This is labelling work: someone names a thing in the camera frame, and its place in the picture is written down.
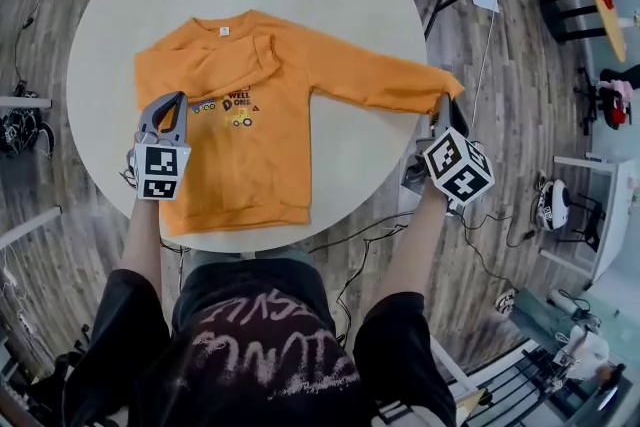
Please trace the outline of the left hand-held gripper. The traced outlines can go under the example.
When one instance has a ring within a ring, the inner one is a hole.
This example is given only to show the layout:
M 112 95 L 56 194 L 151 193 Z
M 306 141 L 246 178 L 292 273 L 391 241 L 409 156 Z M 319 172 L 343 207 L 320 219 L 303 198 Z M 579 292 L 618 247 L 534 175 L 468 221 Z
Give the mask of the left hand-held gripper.
M 191 155 L 185 145 L 188 99 L 184 92 L 160 96 L 140 116 L 133 148 L 127 155 L 129 175 L 139 199 L 177 198 Z

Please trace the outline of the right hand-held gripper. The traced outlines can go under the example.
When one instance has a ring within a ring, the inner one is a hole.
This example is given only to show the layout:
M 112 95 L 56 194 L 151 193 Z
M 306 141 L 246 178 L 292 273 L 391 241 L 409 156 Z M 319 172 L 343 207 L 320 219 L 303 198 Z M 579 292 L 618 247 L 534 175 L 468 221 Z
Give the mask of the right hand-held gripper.
M 423 194 L 425 184 L 431 181 L 454 207 L 466 207 L 495 184 L 492 164 L 462 135 L 469 133 L 468 124 L 457 101 L 447 93 L 438 100 L 431 129 L 435 139 L 416 142 L 402 185 Z

